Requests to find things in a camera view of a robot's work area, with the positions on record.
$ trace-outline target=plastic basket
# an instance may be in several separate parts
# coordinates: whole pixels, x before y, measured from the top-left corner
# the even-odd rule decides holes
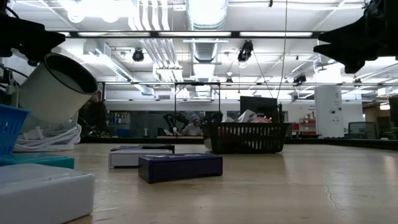
[[[205,146],[216,154],[261,154],[283,150],[289,123],[210,123]]]
[[[19,131],[30,112],[0,104],[0,155],[11,154]]]

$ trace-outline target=teal tray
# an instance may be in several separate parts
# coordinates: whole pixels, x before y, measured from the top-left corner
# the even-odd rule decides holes
[[[74,169],[75,159],[68,156],[47,153],[0,155],[0,166],[9,166],[15,164],[41,164],[46,166]]]

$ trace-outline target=wooden table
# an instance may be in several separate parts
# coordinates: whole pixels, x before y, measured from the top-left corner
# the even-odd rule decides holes
[[[159,139],[203,139],[203,136],[157,136]]]
[[[108,169],[116,145],[63,152],[96,176],[94,212],[70,223],[397,223],[398,154],[286,145],[281,154],[224,156],[224,176],[147,184]],[[177,145],[176,152],[205,152]]]

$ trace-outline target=white pillar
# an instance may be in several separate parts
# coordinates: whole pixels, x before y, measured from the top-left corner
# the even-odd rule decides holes
[[[344,122],[340,86],[320,86],[315,89],[317,133],[321,138],[344,137]]]
[[[318,83],[341,82],[341,66],[330,65],[317,71],[314,78]],[[317,133],[321,138],[344,137],[343,107],[340,86],[318,86],[315,89],[317,111]]]

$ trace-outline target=white bucket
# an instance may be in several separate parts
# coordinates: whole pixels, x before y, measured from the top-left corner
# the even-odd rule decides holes
[[[70,119],[98,91],[91,73],[78,62],[50,53],[19,90],[19,106],[48,123]]]

